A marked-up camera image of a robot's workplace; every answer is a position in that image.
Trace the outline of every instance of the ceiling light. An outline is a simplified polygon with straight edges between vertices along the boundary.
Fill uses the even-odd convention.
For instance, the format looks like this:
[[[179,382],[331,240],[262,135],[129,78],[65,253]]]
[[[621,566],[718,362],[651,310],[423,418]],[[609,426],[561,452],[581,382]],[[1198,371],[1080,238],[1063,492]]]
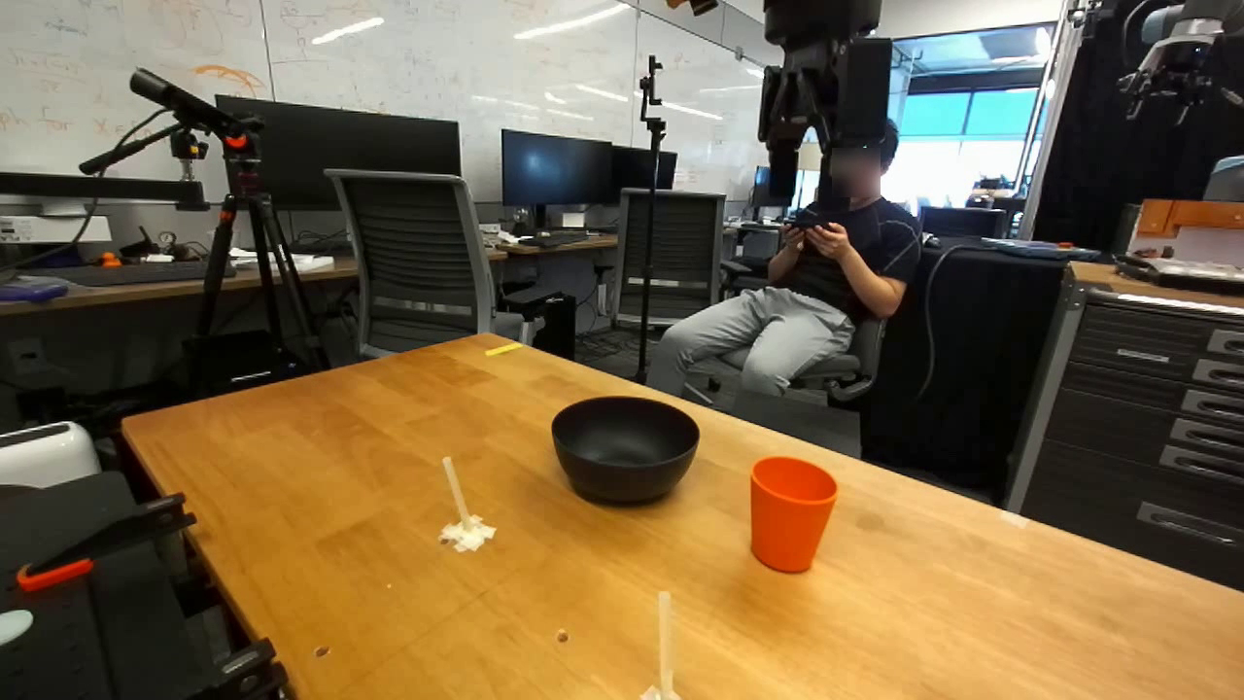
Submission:
[[[753,95],[762,86],[718,86],[718,91],[695,91],[695,95],[707,95],[707,99],[722,99],[722,95]]]
[[[590,121],[589,113],[568,113],[568,108],[543,108],[551,116],[564,116],[564,121]]]
[[[704,113],[704,108],[688,108],[688,106],[678,106],[678,103],[664,103],[670,113],[686,113],[686,116],[701,116],[701,121],[722,121],[718,113]]]
[[[609,91],[594,91],[594,86],[574,86],[581,95],[602,99],[602,103],[617,103],[628,106],[628,95],[609,95]]]
[[[323,33],[323,34],[315,34],[311,43],[315,43],[315,46],[319,46],[319,43],[336,43],[336,41],[342,41],[342,34],[374,33],[374,29],[383,29],[383,24],[385,24],[385,17],[371,17],[371,20],[357,20],[357,24]]]
[[[543,24],[543,29],[530,29],[530,33],[516,33],[512,43],[530,43],[530,41],[543,41],[543,34],[564,34],[564,33],[581,33],[581,29],[590,29],[590,24],[602,24],[609,17],[621,17],[631,5],[609,5],[602,11],[590,11],[590,17],[574,17],[574,20],[561,20],[561,24]]]

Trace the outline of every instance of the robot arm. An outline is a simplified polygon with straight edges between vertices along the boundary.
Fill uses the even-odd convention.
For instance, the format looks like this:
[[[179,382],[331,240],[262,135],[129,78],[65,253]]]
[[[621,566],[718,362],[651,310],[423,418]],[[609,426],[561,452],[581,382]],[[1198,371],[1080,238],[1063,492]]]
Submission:
[[[880,11],[880,0],[765,0],[765,41],[787,62],[765,69],[757,141],[769,150],[769,194],[783,207],[793,200],[796,150],[815,130],[815,203],[824,215],[849,211],[853,170],[885,130],[889,41],[867,41]]]
[[[1222,43],[1244,34],[1244,0],[1190,0],[1154,7],[1146,29],[1172,24],[1172,17],[1173,29],[1154,41],[1133,73],[1121,78],[1121,95],[1133,99],[1126,121],[1137,121],[1152,99],[1186,103],[1177,121],[1186,121],[1186,113],[1211,95],[1244,108],[1235,91],[1212,84]]]

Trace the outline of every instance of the wooden table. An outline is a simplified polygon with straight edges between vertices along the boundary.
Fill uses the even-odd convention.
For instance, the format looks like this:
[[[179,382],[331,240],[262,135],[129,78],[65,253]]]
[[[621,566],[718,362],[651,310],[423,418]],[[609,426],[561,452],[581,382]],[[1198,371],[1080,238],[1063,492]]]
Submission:
[[[695,418],[660,506],[573,493],[550,421],[583,397]],[[1244,698],[1244,597],[859,458],[512,348],[462,339],[123,421],[187,493],[228,609],[298,698],[638,698],[674,590],[679,698]],[[455,454],[497,540],[440,546]],[[747,549],[747,475],[840,479],[809,577]]]

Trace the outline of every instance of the black bowl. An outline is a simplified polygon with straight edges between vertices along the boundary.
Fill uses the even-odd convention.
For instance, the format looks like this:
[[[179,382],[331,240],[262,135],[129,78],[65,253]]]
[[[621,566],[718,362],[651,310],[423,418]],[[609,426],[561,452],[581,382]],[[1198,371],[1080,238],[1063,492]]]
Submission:
[[[551,449],[589,504],[660,504],[686,479],[701,427],[643,397],[581,401],[551,421]]]

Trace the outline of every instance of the orange plastic cup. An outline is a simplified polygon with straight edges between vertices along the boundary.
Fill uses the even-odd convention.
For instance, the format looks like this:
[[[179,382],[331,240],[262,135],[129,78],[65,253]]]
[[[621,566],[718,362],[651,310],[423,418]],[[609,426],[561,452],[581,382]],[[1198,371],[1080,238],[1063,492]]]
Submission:
[[[840,485],[806,458],[752,470],[752,553],[775,572],[809,572]]]

